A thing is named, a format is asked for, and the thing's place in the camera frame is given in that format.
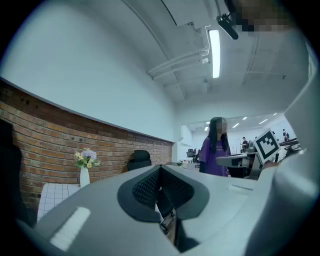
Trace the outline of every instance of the black and white marker board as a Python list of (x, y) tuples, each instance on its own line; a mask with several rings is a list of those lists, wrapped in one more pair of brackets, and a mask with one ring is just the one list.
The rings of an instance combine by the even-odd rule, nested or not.
[(271, 129), (266, 130), (253, 141), (262, 163), (281, 150), (279, 142)]

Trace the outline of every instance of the long black hair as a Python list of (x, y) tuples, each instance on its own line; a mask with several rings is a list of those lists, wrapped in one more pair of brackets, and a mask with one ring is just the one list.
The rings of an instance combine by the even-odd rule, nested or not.
[[(226, 123), (226, 120), (222, 117), (214, 117), (211, 119), (209, 124), (209, 134), (210, 138), (210, 151), (214, 154), (216, 152), (216, 145), (218, 140), (217, 124)], [(221, 135), (221, 142), (223, 151), (227, 151), (229, 147), (227, 133)]]

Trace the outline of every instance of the purple t-shirt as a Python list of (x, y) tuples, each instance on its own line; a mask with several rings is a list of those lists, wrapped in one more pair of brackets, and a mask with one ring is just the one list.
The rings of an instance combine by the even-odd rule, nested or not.
[(199, 160), (205, 163), (206, 174), (227, 177), (227, 168), (225, 166), (216, 164), (216, 158), (230, 155), (230, 148), (228, 147), (228, 149), (224, 151), (221, 140), (217, 140), (215, 148), (215, 153), (212, 153), (210, 151), (210, 138), (205, 138), (201, 148), (201, 156), (199, 157)]

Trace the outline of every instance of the woman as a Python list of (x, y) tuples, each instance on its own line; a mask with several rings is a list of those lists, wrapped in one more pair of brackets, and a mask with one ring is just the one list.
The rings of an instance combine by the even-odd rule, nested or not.
[(203, 142), (199, 157), (200, 173), (227, 177), (227, 168), (216, 164), (217, 157), (230, 155), (226, 120), (222, 117), (212, 118), (209, 129), (209, 135)]

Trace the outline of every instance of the flower bouquet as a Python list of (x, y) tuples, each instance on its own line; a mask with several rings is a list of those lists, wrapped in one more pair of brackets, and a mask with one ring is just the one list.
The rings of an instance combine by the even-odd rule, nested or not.
[(80, 167), (80, 187), (90, 184), (88, 168), (99, 166), (100, 162), (97, 160), (97, 153), (90, 150), (90, 148), (84, 148), (81, 153), (76, 152), (74, 154), (76, 160), (75, 166)]

